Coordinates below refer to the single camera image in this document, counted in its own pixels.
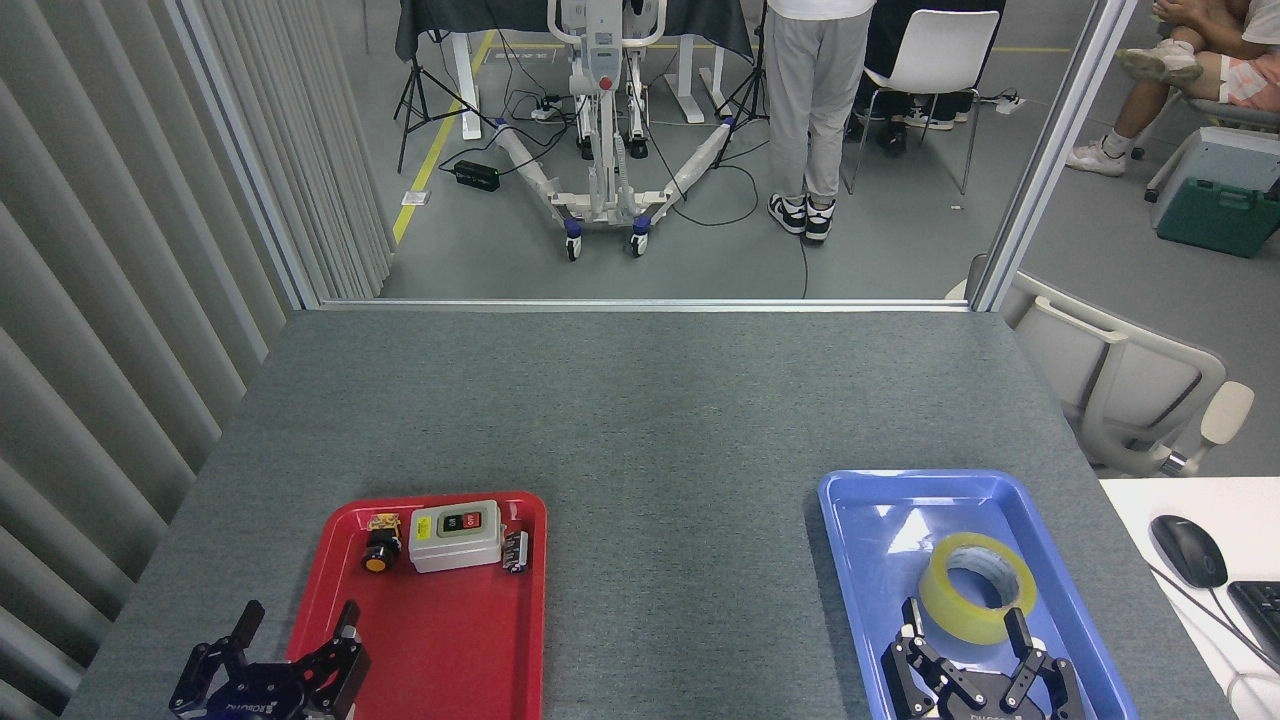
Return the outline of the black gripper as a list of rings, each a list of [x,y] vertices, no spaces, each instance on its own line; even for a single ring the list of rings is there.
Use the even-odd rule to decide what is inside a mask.
[[[905,600],[901,612],[902,625],[882,653],[897,717],[1085,719],[1074,665],[1036,646],[1020,609],[1010,609],[1004,616],[1010,646],[1019,660],[1011,678],[963,675],[925,639],[919,600]],[[1052,708],[1047,715],[1029,694],[1036,679],[1050,692]]]
[[[347,600],[332,638],[294,664],[247,664],[265,609],[251,600],[233,632],[211,644],[196,644],[169,701],[175,716],[211,719],[311,719],[351,716],[365,676],[369,652],[356,628],[360,607]],[[219,671],[227,682],[210,694]]]

